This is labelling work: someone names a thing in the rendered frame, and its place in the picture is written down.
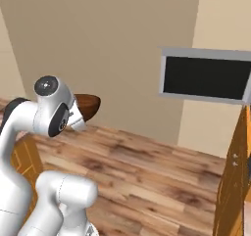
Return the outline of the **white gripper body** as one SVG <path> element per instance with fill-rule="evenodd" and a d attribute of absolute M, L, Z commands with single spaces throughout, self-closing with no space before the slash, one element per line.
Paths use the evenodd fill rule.
<path fill-rule="evenodd" d="M 75 131 L 83 131 L 86 128 L 84 117 L 80 112 L 76 98 L 73 98 L 73 103 L 70 107 L 70 116 L 67 126 Z"/>

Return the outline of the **brown wooden bowl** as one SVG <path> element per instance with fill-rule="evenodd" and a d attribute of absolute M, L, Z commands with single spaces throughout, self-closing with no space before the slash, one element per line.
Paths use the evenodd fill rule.
<path fill-rule="evenodd" d="M 85 121 L 92 119 L 97 114 L 101 105 L 101 99 L 98 96 L 91 94 L 76 94 L 75 98 Z"/>

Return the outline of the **grey microwave door, black window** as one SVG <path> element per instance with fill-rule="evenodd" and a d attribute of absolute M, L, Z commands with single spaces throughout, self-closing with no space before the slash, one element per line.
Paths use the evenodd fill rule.
<path fill-rule="evenodd" d="M 251 104 L 251 52 L 180 47 L 161 51 L 161 95 Z"/>

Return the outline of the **orange wooden cabinet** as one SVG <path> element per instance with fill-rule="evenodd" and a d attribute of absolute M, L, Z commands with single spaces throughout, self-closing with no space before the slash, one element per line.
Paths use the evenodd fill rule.
<path fill-rule="evenodd" d="M 31 214 L 37 201 L 35 181 L 43 171 L 35 140 L 31 135 L 24 134 L 18 138 L 12 153 L 11 164 L 31 186 L 31 201 L 27 212 L 27 214 Z"/>

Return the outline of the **orange wooden cabinet door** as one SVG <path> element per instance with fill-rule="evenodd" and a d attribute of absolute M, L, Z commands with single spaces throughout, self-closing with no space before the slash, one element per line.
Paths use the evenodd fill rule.
<path fill-rule="evenodd" d="M 219 184 L 213 236 L 244 236 L 244 201 L 251 186 L 251 106 L 241 109 Z"/>

